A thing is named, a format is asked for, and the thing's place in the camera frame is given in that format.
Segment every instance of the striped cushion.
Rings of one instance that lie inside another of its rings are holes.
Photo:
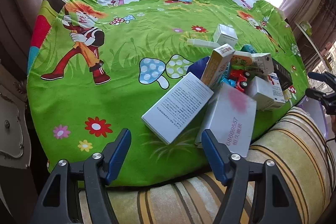
[[[247,159],[273,159],[283,174],[303,224],[313,224],[329,203],[331,187],[326,167],[324,137],[311,117],[293,107],[273,128],[250,147]],[[335,160],[328,150],[335,187]],[[226,187],[212,172],[143,191],[109,191],[121,224],[212,224]],[[249,182],[241,224],[248,224],[254,193]],[[91,224],[85,192],[80,192],[85,224]]]
[[[212,172],[144,191],[109,191],[120,224],[212,224],[226,187]],[[80,192],[85,224],[91,224],[85,192]],[[247,224],[251,201],[246,197],[241,224]]]

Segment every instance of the drawer knob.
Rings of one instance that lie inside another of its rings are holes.
[[[9,123],[9,121],[8,120],[5,120],[5,128],[9,128],[11,125],[10,125],[10,123]]]

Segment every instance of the brown curtain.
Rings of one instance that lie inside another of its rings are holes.
[[[26,77],[30,39],[42,0],[0,0],[0,59],[18,80]]]
[[[334,0],[284,0],[279,8],[285,13],[294,32],[307,71],[311,71],[320,59],[295,22],[310,22],[313,31],[311,39],[319,51],[325,54],[336,41],[336,3]]]

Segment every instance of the red toy car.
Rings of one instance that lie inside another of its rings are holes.
[[[247,79],[250,77],[250,73],[242,69],[232,69],[228,76],[228,79],[236,81],[236,89],[244,92],[247,87]]]

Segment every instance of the cartoon tablecloth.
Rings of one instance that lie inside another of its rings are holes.
[[[194,145],[204,110],[168,146],[140,118],[189,65],[211,53],[187,45],[187,39],[212,41],[218,23],[236,30],[237,50],[251,44],[257,52],[270,52],[292,75],[285,106],[257,112],[255,139],[308,86],[292,30],[271,4],[44,0],[31,41],[28,96],[50,170],[59,159],[84,160],[101,151],[122,128],[132,132],[132,145],[113,185],[150,185],[206,165],[203,150]]]

